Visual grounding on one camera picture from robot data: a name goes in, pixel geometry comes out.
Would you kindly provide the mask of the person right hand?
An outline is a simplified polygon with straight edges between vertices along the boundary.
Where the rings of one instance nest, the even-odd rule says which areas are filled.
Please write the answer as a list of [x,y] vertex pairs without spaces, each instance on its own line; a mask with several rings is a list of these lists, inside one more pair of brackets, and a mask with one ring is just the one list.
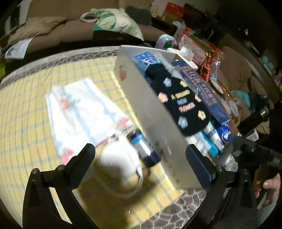
[[261,169],[257,169],[255,173],[255,178],[253,181],[255,198],[262,196],[262,192],[265,191],[266,197],[262,202],[262,207],[267,207],[268,205],[276,202],[280,195],[280,187],[281,187],[281,177],[280,174],[277,173],[271,179],[267,179],[265,181],[262,180],[262,171]]

